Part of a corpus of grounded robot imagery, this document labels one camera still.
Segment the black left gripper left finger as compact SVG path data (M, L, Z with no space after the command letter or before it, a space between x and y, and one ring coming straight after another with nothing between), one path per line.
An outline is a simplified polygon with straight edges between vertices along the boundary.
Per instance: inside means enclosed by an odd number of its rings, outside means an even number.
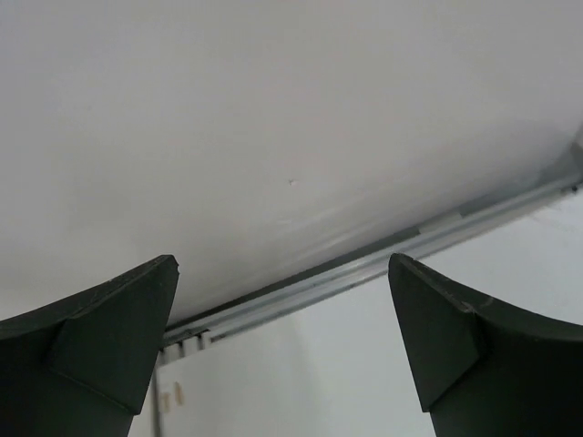
M2 320L2 435L128 435L142 411L178 281L178 262L161 255Z

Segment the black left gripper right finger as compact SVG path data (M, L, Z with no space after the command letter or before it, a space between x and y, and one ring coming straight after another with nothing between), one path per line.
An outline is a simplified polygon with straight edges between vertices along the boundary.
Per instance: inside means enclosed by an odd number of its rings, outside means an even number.
M579 436L582 328L394 253L388 280L414 385L438 436Z

